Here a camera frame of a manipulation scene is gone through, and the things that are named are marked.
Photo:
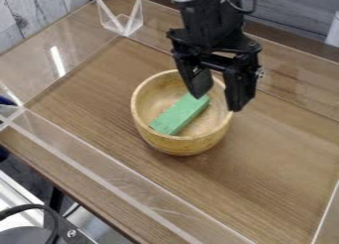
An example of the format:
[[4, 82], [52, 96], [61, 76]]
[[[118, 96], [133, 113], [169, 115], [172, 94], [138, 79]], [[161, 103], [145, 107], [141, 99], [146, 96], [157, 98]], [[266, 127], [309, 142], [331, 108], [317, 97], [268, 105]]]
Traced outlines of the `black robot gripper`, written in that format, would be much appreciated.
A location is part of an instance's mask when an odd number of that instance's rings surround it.
[[242, 110], [254, 98], [260, 45], [242, 32], [238, 3], [181, 3], [184, 27], [170, 29], [173, 60], [192, 96], [198, 99], [213, 86], [209, 68], [222, 70], [228, 109]]

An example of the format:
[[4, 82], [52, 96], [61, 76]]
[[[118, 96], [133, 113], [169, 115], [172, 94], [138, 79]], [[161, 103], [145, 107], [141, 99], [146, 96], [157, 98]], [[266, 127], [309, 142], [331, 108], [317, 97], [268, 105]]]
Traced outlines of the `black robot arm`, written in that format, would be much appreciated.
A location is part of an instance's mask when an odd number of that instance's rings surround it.
[[182, 27], [166, 32], [172, 57], [188, 91], [201, 97], [213, 86], [212, 72], [222, 74], [228, 109], [242, 110], [254, 98], [261, 72], [260, 44], [244, 33], [241, 0], [172, 0]]

